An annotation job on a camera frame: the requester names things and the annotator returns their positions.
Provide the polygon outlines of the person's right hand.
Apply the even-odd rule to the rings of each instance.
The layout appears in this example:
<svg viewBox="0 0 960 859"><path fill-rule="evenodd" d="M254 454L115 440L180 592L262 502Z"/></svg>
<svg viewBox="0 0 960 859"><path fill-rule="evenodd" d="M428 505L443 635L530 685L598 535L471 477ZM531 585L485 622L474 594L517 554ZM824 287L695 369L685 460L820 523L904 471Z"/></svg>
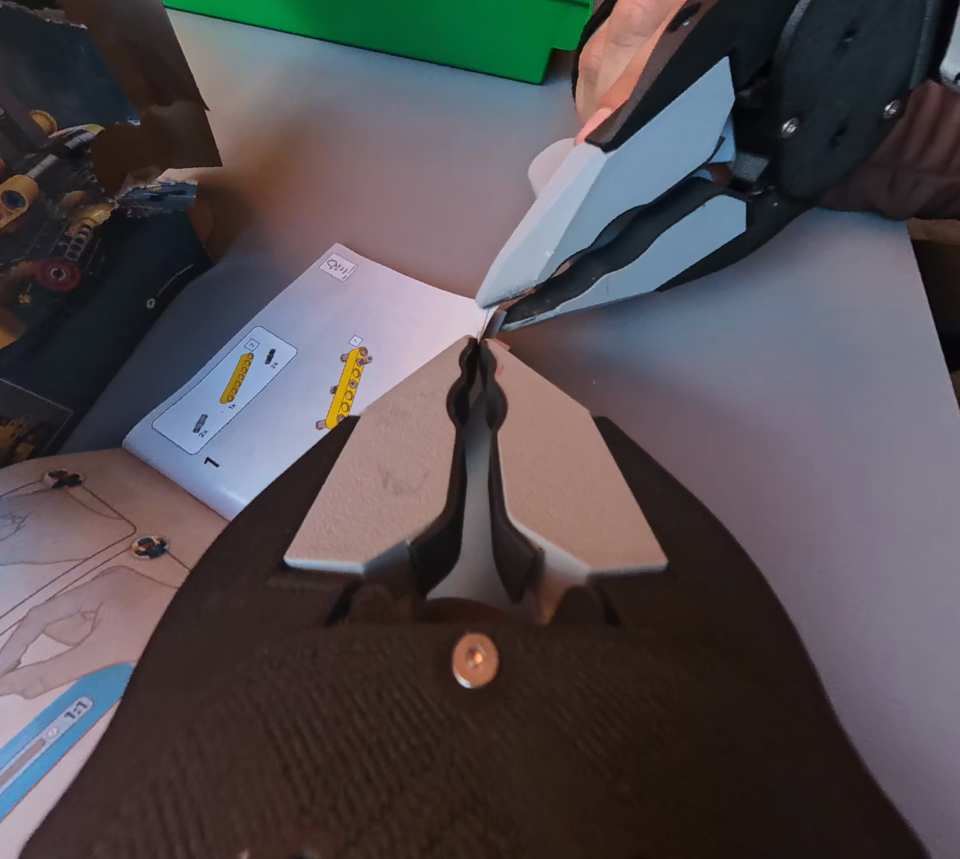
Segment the person's right hand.
<svg viewBox="0 0 960 859"><path fill-rule="evenodd" d="M578 60L574 99L581 128L575 144L630 98L657 42L686 1L617 1Z"/></svg>

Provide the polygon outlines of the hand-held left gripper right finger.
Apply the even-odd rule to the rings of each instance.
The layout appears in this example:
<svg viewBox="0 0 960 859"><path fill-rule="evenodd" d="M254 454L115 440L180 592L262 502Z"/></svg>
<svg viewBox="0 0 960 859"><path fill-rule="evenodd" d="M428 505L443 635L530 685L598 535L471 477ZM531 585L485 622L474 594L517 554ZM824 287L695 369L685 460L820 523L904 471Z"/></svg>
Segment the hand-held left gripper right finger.
<svg viewBox="0 0 960 859"><path fill-rule="evenodd" d="M492 434L493 556L546 625L572 589L662 573L668 558L591 413L497 339L481 344Z"/></svg>

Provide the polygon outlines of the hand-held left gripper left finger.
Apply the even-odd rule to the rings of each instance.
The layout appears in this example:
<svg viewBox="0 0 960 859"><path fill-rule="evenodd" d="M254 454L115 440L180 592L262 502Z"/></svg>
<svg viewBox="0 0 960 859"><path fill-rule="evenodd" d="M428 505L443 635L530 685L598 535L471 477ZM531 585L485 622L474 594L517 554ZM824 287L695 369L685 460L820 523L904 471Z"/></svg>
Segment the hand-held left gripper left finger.
<svg viewBox="0 0 960 859"><path fill-rule="evenodd" d="M284 555L426 595L460 556L478 343L458 339L360 415Z"/></svg>

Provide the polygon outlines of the lego instruction booklet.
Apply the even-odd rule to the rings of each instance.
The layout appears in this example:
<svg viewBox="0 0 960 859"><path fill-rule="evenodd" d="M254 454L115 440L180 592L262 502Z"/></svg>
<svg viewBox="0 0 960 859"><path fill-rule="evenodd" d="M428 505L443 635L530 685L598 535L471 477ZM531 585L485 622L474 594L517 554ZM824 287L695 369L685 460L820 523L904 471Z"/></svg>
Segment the lego instruction booklet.
<svg viewBox="0 0 960 859"><path fill-rule="evenodd" d="M491 314L336 244L120 448L2 470L2 857L83 767L227 523Z"/></svg>

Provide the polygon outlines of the dark lego set box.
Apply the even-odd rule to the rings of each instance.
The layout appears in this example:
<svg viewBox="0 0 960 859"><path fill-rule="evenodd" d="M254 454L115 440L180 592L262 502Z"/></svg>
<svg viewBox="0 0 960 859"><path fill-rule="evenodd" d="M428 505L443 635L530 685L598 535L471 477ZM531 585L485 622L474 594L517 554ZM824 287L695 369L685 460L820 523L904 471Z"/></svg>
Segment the dark lego set box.
<svg viewBox="0 0 960 859"><path fill-rule="evenodd" d="M169 170L219 166L162 0L1 0L1 460L57 452L212 220Z"/></svg>

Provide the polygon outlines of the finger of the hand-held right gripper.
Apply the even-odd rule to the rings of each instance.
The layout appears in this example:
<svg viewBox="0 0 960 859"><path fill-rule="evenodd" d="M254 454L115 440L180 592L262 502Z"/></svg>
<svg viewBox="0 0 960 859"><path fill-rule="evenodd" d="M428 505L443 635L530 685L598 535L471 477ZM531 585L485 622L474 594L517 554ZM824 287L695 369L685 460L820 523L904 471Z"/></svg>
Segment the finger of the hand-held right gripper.
<svg viewBox="0 0 960 859"><path fill-rule="evenodd" d="M491 264L477 304L493 308L542 284L616 217L708 163L734 102L725 56L617 149L570 145Z"/></svg>
<svg viewBox="0 0 960 859"><path fill-rule="evenodd" d="M634 207L594 245L505 313L502 331L653 292L747 229L742 193L688 178L653 202Z"/></svg>

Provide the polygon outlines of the person's right forearm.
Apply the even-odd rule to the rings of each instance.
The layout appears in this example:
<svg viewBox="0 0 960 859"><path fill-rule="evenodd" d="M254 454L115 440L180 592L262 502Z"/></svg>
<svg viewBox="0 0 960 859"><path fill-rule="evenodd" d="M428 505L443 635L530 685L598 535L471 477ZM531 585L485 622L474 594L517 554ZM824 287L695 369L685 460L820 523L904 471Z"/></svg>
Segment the person's right forearm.
<svg viewBox="0 0 960 859"><path fill-rule="evenodd" d="M932 80L908 98L874 153L819 205L889 220L959 217L959 97Z"/></svg>

